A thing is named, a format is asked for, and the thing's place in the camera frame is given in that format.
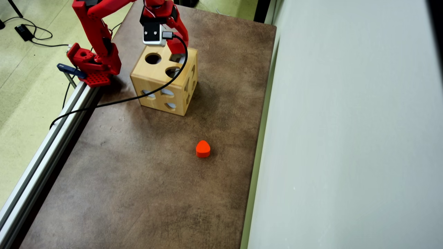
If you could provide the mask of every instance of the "power adapter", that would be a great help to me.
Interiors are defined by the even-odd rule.
[[[27,42],[34,38],[32,33],[29,31],[29,29],[24,25],[20,24],[19,26],[15,27],[17,33],[22,37],[23,41]]]

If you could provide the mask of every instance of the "blue clamp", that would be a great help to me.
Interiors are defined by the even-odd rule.
[[[58,70],[62,71],[63,73],[73,74],[73,75],[79,77],[80,79],[84,79],[87,77],[87,74],[83,73],[79,69],[71,67],[71,66],[67,66],[65,64],[59,63],[57,65],[57,68],[58,68]]]

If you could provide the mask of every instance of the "red robotic arm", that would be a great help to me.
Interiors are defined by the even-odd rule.
[[[120,73],[121,61],[118,50],[111,42],[112,35],[102,18],[121,9],[135,0],[74,0],[72,8],[77,14],[86,36],[96,54],[81,48],[75,43],[67,56],[71,63],[87,74],[83,80],[91,87],[110,84],[109,77]],[[188,33],[184,27],[179,12],[172,0],[145,0],[142,18],[165,20],[165,24],[178,31],[180,37],[188,43]],[[178,41],[168,40],[168,46],[173,54],[184,53]]]

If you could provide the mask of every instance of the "circular hole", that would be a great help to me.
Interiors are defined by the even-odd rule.
[[[147,94],[147,93],[149,93],[149,92],[150,92],[149,90],[142,90],[142,93],[143,93],[143,94]],[[154,99],[155,99],[155,94],[152,93],[152,94],[148,95],[146,98],[148,98],[148,99],[150,99],[150,100],[154,100]]]
[[[179,72],[179,70],[180,68],[178,66],[168,67],[165,73],[170,78],[173,78]]]
[[[175,104],[174,103],[165,103],[165,106],[170,109],[171,111],[175,111]]]
[[[154,64],[158,64],[162,60],[162,58],[157,53],[151,53],[151,54],[146,55],[144,60],[147,63],[154,65]]]
[[[168,90],[165,88],[163,88],[161,90],[161,95],[166,96],[166,97],[174,97],[174,93],[171,90]]]

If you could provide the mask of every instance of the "black cable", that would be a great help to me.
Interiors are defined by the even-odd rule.
[[[120,26],[120,24],[122,24],[122,23],[123,23],[123,22],[121,22],[121,23],[119,23],[119,24],[115,25],[115,27],[113,27],[113,28],[111,29],[111,35],[113,34],[113,32],[114,32],[114,29],[115,29],[116,27]]]
[[[23,19],[23,20],[25,20],[25,21],[28,21],[28,22],[30,22],[30,23],[32,24],[32,25],[24,24],[25,26],[34,27],[34,32],[32,33],[32,36],[33,36],[32,39],[36,39],[36,40],[48,40],[48,39],[51,39],[51,38],[52,38],[52,33],[51,33],[49,30],[44,29],[44,28],[41,28],[41,27],[38,27],[37,25],[35,25],[35,23],[33,23],[32,21],[30,21],[30,20],[28,20],[28,19],[26,19],[26,18],[24,18],[24,17],[19,17],[19,16],[11,17],[11,18],[7,19],[6,21],[4,21],[4,23],[7,22],[7,21],[9,21],[9,20],[11,20],[11,19],[14,19],[14,18],[20,18],[20,19]],[[41,29],[41,30],[43,30],[43,31],[48,32],[48,33],[50,34],[50,37],[47,37],[47,38],[36,38],[36,37],[35,37],[35,33],[37,32],[37,29]],[[46,46],[46,47],[68,46],[68,44],[59,44],[59,45],[46,45],[46,44],[40,44],[40,43],[36,43],[36,42],[34,42],[32,39],[30,40],[30,42],[32,42],[33,44],[37,44],[37,45],[41,45],[41,46]]]
[[[65,102],[66,102],[66,97],[68,96],[68,91],[69,91],[69,86],[71,85],[71,82],[68,82],[68,88],[66,88],[66,92],[65,92],[65,98],[63,99],[63,106],[62,109],[65,108]]]
[[[36,43],[33,40],[29,40],[30,42],[32,42],[33,44],[37,44],[37,45],[42,45],[45,47],[61,47],[61,46],[69,46],[69,44],[59,44],[59,45],[46,45],[46,44],[41,44],[41,43]]]
[[[186,46],[186,43],[183,41],[182,38],[180,38],[180,36],[172,35],[172,37],[173,37],[173,38],[177,38],[177,39],[179,39],[180,42],[183,44],[183,46],[184,46],[184,48],[185,48],[185,61],[183,62],[183,66],[180,68],[180,70],[178,71],[178,73],[177,73],[177,74],[176,74],[176,75],[175,75],[175,76],[174,76],[174,77],[173,77],[168,83],[166,83],[165,85],[163,85],[163,86],[161,86],[161,87],[155,89],[154,91],[151,91],[151,92],[149,92],[149,93],[142,94],[142,95],[140,95],[140,96],[135,96],[135,97],[131,97],[131,98],[127,98],[127,99],[122,99],[122,100],[118,100],[118,101],[114,101],[114,102],[110,102],[110,103],[106,103],[106,104],[101,104],[101,105],[97,105],[97,106],[94,106],[94,107],[82,108],[82,109],[78,109],[78,110],[74,110],[74,111],[71,111],[71,112],[65,113],[65,114],[63,114],[63,115],[57,117],[56,119],[54,119],[54,121],[52,121],[51,126],[49,127],[49,129],[54,125],[54,123],[55,123],[57,120],[59,120],[59,119],[61,119],[61,118],[64,118],[64,117],[66,117],[66,116],[69,116],[69,115],[71,115],[71,114],[73,114],[73,113],[78,113],[78,112],[83,112],[83,111],[94,110],[94,109],[99,108],[99,107],[105,107],[105,106],[108,106],[108,105],[120,104],[120,103],[123,103],[123,102],[127,102],[127,101],[131,101],[131,100],[135,100],[135,99],[143,98],[143,97],[146,97],[146,96],[151,95],[151,94],[153,94],[153,93],[156,93],[156,92],[160,91],[161,89],[163,89],[163,88],[167,87],[168,85],[170,85],[170,84],[171,84],[171,83],[172,83],[172,82],[173,82],[173,81],[174,81],[174,80],[180,75],[180,73],[181,73],[181,72],[183,71],[183,69],[185,68],[186,62],[188,61],[188,48],[187,48],[187,46]]]

